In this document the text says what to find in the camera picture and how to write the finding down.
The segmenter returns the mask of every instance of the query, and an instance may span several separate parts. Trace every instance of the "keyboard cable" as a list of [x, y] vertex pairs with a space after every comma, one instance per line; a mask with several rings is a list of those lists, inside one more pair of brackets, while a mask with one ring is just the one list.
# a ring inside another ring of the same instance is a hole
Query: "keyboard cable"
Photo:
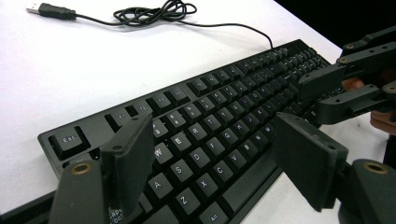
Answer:
[[134, 28], [146, 27], [153, 24], [156, 21], [170, 21], [170, 22], [175, 21], [197, 27], [239, 26], [239, 27], [247, 28], [249, 30], [252, 30], [256, 33], [265, 36], [270, 43], [271, 49], [273, 48], [272, 40], [267, 34], [244, 24], [240, 24], [240, 23], [197, 24], [197, 23], [183, 21], [183, 19], [187, 15], [195, 13], [197, 11], [197, 7], [191, 3], [183, 3], [181, 0], [167, 0], [163, 4], [163, 7], [161, 8], [128, 7], [125, 9], [117, 10], [113, 13], [113, 16], [120, 22], [100, 21], [92, 17], [77, 14], [75, 10], [68, 9], [65, 7], [56, 7], [47, 3], [42, 3], [42, 4], [33, 3], [32, 5], [27, 7], [26, 10], [30, 13], [35, 13], [43, 17], [50, 17], [63, 21], [74, 21], [77, 17], [79, 17], [85, 20], [98, 22], [103, 25], [108, 25], [108, 26], [126, 25]]

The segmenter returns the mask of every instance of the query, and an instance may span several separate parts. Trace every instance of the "white table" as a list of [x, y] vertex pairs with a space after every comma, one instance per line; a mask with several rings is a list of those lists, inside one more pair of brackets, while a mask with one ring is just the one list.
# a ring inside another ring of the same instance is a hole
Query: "white table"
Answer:
[[[77, 13], [114, 21], [126, 7], [164, 1], [49, 0]], [[58, 21], [26, 12], [30, 1], [0, 2], [0, 213], [57, 188], [37, 136], [113, 105], [269, 49], [267, 40], [237, 27], [194, 28], [160, 22], [132, 30], [83, 19]], [[274, 46], [301, 38], [329, 62], [341, 50], [274, 1], [193, 2], [187, 21], [239, 22], [272, 37]], [[381, 161], [387, 135], [368, 116], [322, 127], [350, 149], [349, 161]], [[338, 223], [337, 209], [315, 212], [282, 175], [246, 223]]]

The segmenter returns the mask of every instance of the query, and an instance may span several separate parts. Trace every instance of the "space bar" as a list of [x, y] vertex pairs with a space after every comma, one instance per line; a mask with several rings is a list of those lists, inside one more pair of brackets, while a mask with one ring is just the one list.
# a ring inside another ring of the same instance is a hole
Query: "space bar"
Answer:
[[276, 168], [272, 150], [266, 151], [219, 198], [219, 204], [227, 216], [233, 217]]

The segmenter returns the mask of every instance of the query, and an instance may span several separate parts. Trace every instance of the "keyboard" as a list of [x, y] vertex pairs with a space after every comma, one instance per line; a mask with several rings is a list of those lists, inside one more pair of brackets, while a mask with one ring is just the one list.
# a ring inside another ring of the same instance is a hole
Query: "keyboard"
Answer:
[[[135, 115], [152, 113], [155, 162], [131, 223], [239, 223], [281, 174], [272, 159], [273, 118], [315, 123], [315, 102], [297, 101], [298, 79], [329, 65], [302, 40], [208, 71], [42, 133], [55, 172], [98, 160]], [[120, 223], [121, 210], [109, 222]]]

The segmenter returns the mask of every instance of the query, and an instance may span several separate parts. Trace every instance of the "usb plug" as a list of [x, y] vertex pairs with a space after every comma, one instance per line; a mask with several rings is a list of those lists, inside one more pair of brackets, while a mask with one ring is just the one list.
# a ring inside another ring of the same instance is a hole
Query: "usb plug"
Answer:
[[63, 21], [73, 21], [76, 19], [76, 11], [65, 7], [55, 7], [47, 3], [33, 3], [26, 10], [43, 17], [55, 18]]

